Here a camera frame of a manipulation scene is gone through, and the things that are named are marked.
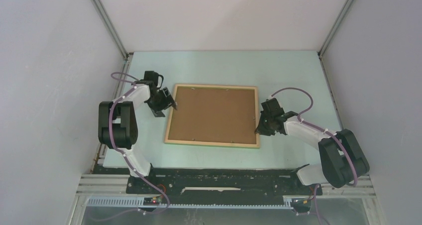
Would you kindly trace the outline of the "aluminium corner post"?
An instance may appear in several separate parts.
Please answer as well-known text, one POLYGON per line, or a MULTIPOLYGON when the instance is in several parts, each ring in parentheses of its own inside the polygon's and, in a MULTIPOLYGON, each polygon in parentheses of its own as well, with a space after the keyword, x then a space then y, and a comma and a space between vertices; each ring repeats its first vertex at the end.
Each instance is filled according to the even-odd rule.
POLYGON ((328 35, 326 36, 320 50, 318 51, 318 56, 320 59, 324 57, 324 54, 327 52, 331 42, 333 41, 334 37, 337 34, 342 22, 347 17, 348 12, 351 10, 355 0, 346 0, 344 5, 342 6, 338 16, 336 17, 334 24, 332 25, 328 35))
POLYGON ((118 32, 116 28, 114 27, 114 24, 108 15, 106 8, 101 0, 91 0, 95 10, 97 11, 100 19, 102 20, 106 30, 108 31, 109 35, 111 36, 112 40, 114 41, 115 45, 118 48, 118 51, 120 52, 121 56, 124 60, 127 60, 129 57, 129 53, 126 50, 126 48, 123 45, 123 42, 118 35, 118 32))

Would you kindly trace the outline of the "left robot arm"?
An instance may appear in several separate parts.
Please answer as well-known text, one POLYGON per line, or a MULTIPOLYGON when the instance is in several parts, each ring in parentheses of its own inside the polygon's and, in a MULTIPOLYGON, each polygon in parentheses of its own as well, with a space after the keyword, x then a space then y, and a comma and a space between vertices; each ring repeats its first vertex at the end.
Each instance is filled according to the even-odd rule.
POLYGON ((152 164, 134 148, 138 139, 135 111, 148 105, 154 117, 164 117, 165 110, 177 108, 163 82, 163 75, 145 71, 143 79, 130 81, 129 90, 122 96, 99 104, 99 142, 122 155, 131 175, 140 177, 138 187, 148 194, 156 190, 157 179, 150 175, 152 164))

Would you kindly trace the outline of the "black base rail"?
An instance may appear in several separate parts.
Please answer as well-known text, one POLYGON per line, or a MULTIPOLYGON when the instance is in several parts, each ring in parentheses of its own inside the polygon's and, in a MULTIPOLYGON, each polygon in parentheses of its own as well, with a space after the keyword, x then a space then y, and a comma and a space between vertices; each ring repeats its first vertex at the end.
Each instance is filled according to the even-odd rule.
POLYGON ((204 203, 229 205, 274 205, 288 196, 311 197, 321 188, 301 185, 291 176, 291 169, 181 169, 154 168, 145 181, 130 176, 127 194, 158 195, 166 203, 204 203))

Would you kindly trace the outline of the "left aluminium corner post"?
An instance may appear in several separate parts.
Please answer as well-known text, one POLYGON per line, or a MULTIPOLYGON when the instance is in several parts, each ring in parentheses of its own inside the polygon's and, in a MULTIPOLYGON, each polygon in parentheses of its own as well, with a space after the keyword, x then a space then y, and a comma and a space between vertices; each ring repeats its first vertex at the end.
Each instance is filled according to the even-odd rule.
POLYGON ((123 45, 123 42, 118 35, 118 32, 116 28, 114 27, 114 24, 108 15, 106 8, 101 0, 91 0, 95 10, 97 11, 100 19, 102 20, 106 30, 108 31, 109 35, 111 36, 112 40, 114 41, 115 45, 118 48, 118 51, 120 52, 121 56, 124 60, 127 60, 129 57, 129 53, 126 50, 126 48, 123 45))

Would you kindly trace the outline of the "right aluminium corner post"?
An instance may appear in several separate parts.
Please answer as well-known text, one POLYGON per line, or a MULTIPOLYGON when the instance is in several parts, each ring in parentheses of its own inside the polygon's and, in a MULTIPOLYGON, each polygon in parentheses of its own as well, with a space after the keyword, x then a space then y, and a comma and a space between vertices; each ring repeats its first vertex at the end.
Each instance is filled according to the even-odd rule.
POLYGON ((344 5, 342 6, 338 16, 336 17, 334 24, 332 25, 328 35, 326 36, 320 50, 318 51, 318 56, 320 59, 324 57, 324 54, 327 52, 331 42, 333 41, 334 37, 337 34, 342 22, 347 17, 348 12, 351 10, 355 0, 346 0, 344 5))

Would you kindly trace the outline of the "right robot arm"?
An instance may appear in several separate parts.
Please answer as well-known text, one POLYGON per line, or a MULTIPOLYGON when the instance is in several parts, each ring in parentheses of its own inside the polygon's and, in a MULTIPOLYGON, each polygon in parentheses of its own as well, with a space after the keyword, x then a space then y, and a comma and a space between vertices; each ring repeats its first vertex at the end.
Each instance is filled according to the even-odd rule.
POLYGON ((335 188, 356 186, 357 179, 369 172, 370 165, 352 131, 334 131, 311 124, 296 112, 285 112, 276 98, 262 102, 261 106, 257 134, 293 136, 319 153, 319 164, 307 164, 292 172, 289 186, 295 194, 321 183, 335 188))

